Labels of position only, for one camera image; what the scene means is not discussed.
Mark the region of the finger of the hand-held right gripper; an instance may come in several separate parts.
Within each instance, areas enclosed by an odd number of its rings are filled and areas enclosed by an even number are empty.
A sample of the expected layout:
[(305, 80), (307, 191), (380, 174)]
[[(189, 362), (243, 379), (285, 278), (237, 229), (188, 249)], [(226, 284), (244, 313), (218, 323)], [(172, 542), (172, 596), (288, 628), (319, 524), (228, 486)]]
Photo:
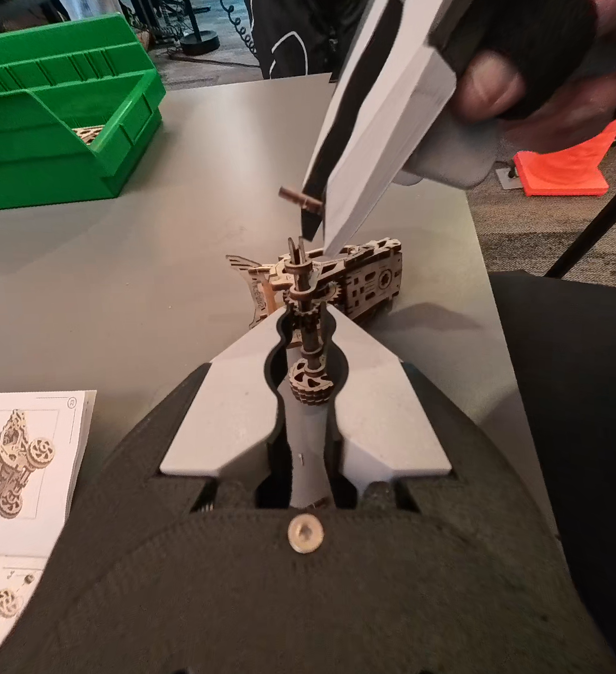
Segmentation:
[(329, 178), (344, 156), (363, 102), (380, 75), (400, 29), (403, 1), (380, 2), (378, 14), (374, 13), (375, 4), (371, 1), (340, 71), (332, 97), (336, 112), (304, 180), (302, 194), (321, 203), (313, 211), (306, 206), (302, 209), (301, 235), (306, 240), (314, 239), (323, 221)]
[[(442, 1), (403, 1), (400, 29), (328, 181), (323, 248), (335, 255), (361, 227), (453, 95), (457, 76), (429, 33)], [(321, 141), (336, 112), (330, 102)]]

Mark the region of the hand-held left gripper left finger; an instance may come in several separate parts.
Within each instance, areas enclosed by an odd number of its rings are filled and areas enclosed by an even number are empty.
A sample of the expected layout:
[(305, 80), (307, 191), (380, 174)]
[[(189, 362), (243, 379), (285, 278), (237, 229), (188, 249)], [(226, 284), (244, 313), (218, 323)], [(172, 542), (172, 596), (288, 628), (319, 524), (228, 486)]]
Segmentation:
[(290, 448), (279, 386), (288, 373), (290, 312), (270, 317), (197, 370), (202, 382), (160, 471), (238, 482), (259, 508), (290, 503)]

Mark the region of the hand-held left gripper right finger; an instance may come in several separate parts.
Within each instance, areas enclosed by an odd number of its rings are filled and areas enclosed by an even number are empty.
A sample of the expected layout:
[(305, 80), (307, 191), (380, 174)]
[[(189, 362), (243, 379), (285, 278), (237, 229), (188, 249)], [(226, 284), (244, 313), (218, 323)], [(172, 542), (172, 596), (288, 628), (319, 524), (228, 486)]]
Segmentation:
[(375, 483), (448, 475), (451, 463), (400, 358), (329, 305), (323, 345), (333, 384), (323, 460), (336, 508), (355, 508)]

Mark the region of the thick wooden wheel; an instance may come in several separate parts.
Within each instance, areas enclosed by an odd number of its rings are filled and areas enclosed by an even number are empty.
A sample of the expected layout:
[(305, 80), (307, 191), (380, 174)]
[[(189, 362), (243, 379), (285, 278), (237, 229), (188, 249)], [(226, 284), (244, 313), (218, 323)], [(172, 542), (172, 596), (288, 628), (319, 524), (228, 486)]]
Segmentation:
[(306, 358), (298, 359), (288, 371), (290, 389), (297, 401), (307, 406), (320, 406), (329, 400), (334, 383), (326, 369), (326, 356), (321, 355), (316, 369)]

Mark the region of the short wooden rod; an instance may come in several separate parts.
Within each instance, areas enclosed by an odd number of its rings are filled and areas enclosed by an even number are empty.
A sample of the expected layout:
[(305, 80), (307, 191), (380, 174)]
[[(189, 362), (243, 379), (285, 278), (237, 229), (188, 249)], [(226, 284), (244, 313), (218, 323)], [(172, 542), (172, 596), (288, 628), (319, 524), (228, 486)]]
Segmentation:
[(298, 206), (305, 212), (317, 215), (323, 214), (323, 202), (302, 192), (281, 186), (279, 188), (279, 197), (290, 202), (291, 204)]

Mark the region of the wooden buggy model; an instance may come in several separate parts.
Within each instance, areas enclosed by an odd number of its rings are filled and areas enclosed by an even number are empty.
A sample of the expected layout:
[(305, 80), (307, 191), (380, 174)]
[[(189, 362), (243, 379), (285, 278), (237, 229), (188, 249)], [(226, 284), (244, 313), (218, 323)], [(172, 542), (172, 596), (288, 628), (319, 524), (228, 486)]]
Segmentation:
[(253, 328), (278, 308), (293, 316), (289, 349), (300, 349), (288, 358), (293, 369), (308, 364), (323, 343), (320, 334), (322, 305), (333, 305), (354, 322), (370, 318), (400, 293), (402, 245), (383, 238), (360, 245), (346, 245), (335, 257), (323, 249), (306, 250), (304, 240), (288, 240), (288, 253), (273, 264), (261, 264), (238, 255), (227, 255), (228, 264), (245, 280), (254, 304)]

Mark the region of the person's right hand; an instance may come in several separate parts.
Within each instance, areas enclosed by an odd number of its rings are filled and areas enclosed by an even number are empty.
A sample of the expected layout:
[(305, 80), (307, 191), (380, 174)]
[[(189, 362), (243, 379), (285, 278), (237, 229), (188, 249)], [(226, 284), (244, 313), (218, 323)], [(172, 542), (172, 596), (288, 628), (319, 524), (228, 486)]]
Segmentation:
[(616, 118), (616, 69), (572, 80), (596, 39), (616, 40), (616, 1), (501, 1), (451, 99), (466, 124), (498, 122), (503, 151), (549, 154)]

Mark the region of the black round-base pole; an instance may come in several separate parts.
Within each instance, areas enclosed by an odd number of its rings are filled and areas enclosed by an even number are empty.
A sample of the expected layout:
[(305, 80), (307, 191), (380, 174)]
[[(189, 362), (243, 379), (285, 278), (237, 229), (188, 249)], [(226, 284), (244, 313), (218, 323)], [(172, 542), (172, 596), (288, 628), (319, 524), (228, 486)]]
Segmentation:
[(192, 27), (192, 32), (179, 38), (183, 53), (190, 57), (198, 57), (217, 51), (220, 48), (220, 40), (216, 31), (199, 27), (191, 1), (183, 1), (183, 8)]

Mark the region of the orange traffic cone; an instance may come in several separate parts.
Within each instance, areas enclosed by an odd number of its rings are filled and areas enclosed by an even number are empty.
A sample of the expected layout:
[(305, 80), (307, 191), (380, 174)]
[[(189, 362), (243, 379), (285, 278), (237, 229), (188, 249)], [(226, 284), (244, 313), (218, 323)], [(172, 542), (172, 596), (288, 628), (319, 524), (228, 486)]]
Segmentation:
[(599, 169), (616, 138), (616, 120), (581, 144), (539, 154), (521, 151), (514, 165), (523, 190), (531, 196), (603, 196), (608, 183)]

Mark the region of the person's black clothing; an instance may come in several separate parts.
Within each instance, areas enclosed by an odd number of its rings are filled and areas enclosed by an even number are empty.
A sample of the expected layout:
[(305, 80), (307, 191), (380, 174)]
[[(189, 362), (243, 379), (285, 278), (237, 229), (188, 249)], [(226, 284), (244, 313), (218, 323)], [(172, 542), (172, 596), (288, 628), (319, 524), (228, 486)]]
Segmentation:
[(616, 287), (489, 278), (571, 577), (616, 655)]

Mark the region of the instruction booklet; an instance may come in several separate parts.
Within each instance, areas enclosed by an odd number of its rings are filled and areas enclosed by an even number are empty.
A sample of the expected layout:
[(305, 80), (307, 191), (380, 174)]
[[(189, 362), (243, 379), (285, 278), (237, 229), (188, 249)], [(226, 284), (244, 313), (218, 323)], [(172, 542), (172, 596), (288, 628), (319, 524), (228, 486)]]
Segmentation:
[(61, 533), (96, 391), (0, 393), (0, 644)]

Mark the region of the green plastic bin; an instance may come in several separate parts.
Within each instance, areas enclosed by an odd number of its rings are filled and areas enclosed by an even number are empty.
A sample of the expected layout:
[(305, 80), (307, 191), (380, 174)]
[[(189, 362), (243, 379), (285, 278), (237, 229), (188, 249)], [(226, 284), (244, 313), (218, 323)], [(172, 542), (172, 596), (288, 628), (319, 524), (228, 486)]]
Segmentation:
[(120, 13), (0, 33), (0, 210), (117, 197), (165, 95)]

